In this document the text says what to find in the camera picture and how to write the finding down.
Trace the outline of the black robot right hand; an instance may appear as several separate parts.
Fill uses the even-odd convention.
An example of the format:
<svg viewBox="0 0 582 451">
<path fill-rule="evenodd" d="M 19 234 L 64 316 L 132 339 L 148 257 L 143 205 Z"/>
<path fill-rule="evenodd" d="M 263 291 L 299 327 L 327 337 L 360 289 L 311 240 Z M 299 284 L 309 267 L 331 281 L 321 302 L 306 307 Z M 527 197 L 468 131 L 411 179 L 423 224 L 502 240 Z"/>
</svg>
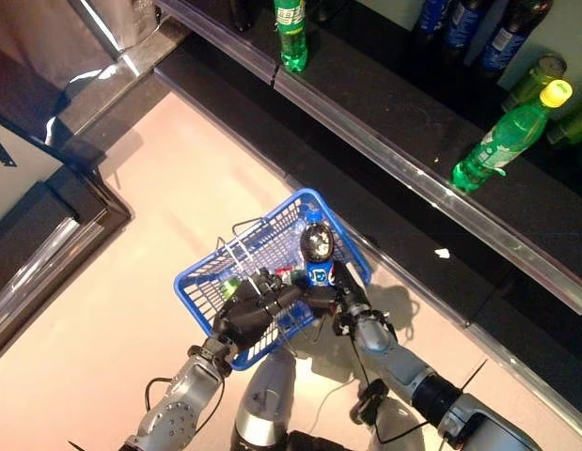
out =
<svg viewBox="0 0 582 451">
<path fill-rule="evenodd" d="M 309 306 L 315 318 L 324 315 L 333 316 L 338 308 L 348 312 L 356 305 L 365 305 L 370 309 L 366 292 L 359 285 L 360 277 L 354 278 L 351 265 L 341 260 L 331 260 L 328 281 L 322 284 L 312 282 L 305 272 L 292 279 L 292 283 L 302 290 L 300 300 Z"/>
</svg>

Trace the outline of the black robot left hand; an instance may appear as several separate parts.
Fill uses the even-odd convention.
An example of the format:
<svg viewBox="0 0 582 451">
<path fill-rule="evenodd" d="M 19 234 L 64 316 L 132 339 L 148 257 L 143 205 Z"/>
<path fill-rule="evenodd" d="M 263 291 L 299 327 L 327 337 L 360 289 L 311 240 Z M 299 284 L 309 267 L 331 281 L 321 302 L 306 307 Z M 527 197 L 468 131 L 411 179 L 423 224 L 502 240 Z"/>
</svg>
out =
<svg viewBox="0 0 582 451">
<path fill-rule="evenodd" d="M 275 317 L 303 296 L 296 285 L 286 285 L 281 278 L 262 268 L 242 280 L 230 298 L 216 313 L 212 335 L 224 337 L 238 352 L 258 343 Z"/>
</svg>

